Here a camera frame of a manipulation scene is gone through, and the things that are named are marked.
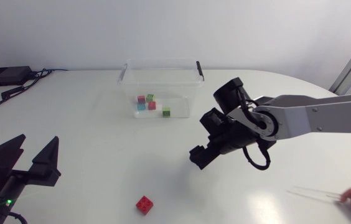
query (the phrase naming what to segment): cube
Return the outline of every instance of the cube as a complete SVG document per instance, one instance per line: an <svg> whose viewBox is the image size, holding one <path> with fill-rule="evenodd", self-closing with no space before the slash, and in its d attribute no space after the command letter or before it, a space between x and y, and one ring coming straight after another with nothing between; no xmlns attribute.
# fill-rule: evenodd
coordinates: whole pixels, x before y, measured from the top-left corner
<svg viewBox="0 0 351 224"><path fill-rule="evenodd" d="M155 96L153 94L148 94L146 96L146 101L149 103L149 102L153 102L155 101Z"/></svg>
<svg viewBox="0 0 351 224"><path fill-rule="evenodd" d="M156 102L155 101L148 103L148 110L156 110Z"/></svg>
<svg viewBox="0 0 351 224"><path fill-rule="evenodd" d="M137 108L138 108L138 110L145 110L146 109L145 104L143 104L143 105L138 104Z"/></svg>
<svg viewBox="0 0 351 224"><path fill-rule="evenodd" d="M136 204L136 207L146 215L153 207L153 203L144 195Z"/></svg>
<svg viewBox="0 0 351 224"><path fill-rule="evenodd" d="M170 108L163 108L163 117L169 117L170 116Z"/></svg>
<svg viewBox="0 0 351 224"><path fill-rule="evenodd" d="M145 104L145 96L138 96L137 100L138 100L138 104Z"/></svg>

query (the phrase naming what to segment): red cube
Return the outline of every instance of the red cube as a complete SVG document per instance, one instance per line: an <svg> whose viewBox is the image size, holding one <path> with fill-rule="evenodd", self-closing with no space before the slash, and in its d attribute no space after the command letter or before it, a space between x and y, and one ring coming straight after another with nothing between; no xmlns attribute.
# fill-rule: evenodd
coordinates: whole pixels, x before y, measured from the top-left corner
<svg viewBox="0 0 351 224"><path fill-rule="evenodd" d="M156 110L156 102L155 101L149 102L148 109L149 110Z"/></svg>
<svg viewBox="0 0 351 224"><path fill-rule="evenodd" d="M146 215L153 207L153 203L144 195L136 206L144 215Z"/></svg>
<svg viewBox="0 0 351 224"><path fill-rule="evenodd" d="M145 104L145 96L138 96L137 100L138 104Z"/></svg>

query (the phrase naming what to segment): black box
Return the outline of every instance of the black box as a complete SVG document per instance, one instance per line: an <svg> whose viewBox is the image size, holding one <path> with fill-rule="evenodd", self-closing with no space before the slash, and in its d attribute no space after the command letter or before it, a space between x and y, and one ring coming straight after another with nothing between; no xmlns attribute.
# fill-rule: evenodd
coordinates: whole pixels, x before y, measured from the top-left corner
<svg viewBox="0 0 351 224"><path fill-rule="evenodd" d="M29 66L0 68L0 86L23 85L31 71Z"/></svg>

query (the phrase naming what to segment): white wall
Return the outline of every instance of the white wall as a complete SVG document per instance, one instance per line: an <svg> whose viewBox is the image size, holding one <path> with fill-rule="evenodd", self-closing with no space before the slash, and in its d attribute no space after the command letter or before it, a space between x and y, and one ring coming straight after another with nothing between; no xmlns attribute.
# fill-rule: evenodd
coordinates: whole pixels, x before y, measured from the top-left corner
<svg viewBox="0 0 351 224"><path fill-rule="evenodd" d="M351 57L351 0L0 0L0 67L183 56L328 88Z"/></svg>

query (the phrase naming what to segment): clear plastic container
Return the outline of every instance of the clear plastic container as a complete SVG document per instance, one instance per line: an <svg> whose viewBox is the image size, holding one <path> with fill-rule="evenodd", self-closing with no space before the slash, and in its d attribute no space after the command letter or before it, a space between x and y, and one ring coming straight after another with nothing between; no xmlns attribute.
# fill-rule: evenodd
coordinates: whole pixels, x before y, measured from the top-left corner
<svg viewBox="0 0 351 224"><path fill-rule="evenodd" d="M135 118L188 118L196 92L204 84L203 73L193 59L129 59L118 83ZM145 103L154 95L156 107Z"/></svg>

